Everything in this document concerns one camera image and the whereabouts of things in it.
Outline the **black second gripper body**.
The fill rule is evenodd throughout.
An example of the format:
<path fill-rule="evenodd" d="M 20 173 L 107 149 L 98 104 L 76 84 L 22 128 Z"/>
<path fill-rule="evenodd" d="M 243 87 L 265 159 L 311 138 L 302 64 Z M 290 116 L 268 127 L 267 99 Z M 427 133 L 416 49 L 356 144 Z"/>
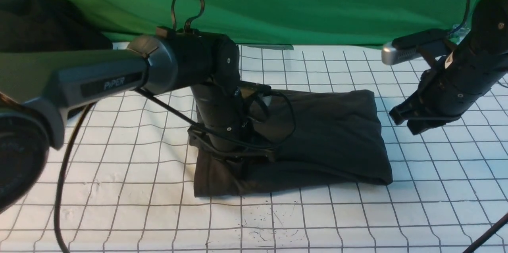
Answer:
<path fill-rule="evenodd" d="M 435 59 L 430 49 L 418 46 L 428 63 L 417 90 L 396 105 L 389 116 L 404 122 L 414 135 L 457 121 L 507 73 L 507 44 L 464 39 L 456 45 L 440 43 L 446 54 Z"/>

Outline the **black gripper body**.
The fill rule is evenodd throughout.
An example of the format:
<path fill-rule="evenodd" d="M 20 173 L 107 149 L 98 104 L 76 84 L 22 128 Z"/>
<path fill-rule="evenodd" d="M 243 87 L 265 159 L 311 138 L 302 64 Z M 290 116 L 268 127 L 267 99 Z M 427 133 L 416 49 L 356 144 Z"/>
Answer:
<path fill-rule="evenodd" d="M 189 128 L 192 146 L 205 150 L 220 161 L 274 162 L 275 152 L 268 139 L 254 130 L 248 117 L 249 100 L 242 95 L 255 91 L 256 84 L 240 82 L 225 88 L 212 82 L 191 87 L 198 114 L 198 126 L 216 134 L 209 134 L 198 126 Z"/>

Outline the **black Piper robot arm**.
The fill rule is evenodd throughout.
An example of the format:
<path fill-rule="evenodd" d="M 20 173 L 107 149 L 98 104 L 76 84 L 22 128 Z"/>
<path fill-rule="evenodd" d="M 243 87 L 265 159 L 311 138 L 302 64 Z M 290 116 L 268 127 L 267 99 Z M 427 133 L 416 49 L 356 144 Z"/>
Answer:
<path fill-rule="evenodd" d="M 1 211 L 42 174 L 49 148 L 64 143 L 69 110 L 137 90 L 154 96 L 186 87 L 201 115 L 199 143 L 227 157 L 269 156 L 244 98 L 239 49 L 227 35 L 158 27 L 125 50 L 1 54 Z"/>

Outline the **black second robot arm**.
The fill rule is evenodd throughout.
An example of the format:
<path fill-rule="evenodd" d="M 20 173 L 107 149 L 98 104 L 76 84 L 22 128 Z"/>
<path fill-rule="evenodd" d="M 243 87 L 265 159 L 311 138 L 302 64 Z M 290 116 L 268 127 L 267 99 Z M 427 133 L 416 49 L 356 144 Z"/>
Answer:
<path fill-rule="evenodd" d="M 396 38 L 382 49 L 382 62 L 395 65 L 423 58 L 429 65 L 417 90 L 390 110 L 396 125 L 414 135 L 457 121 L 506 73 L 508 0 L 480 0 L 471 29 L 455 44 L 448 31 L 430 29 Z"/>

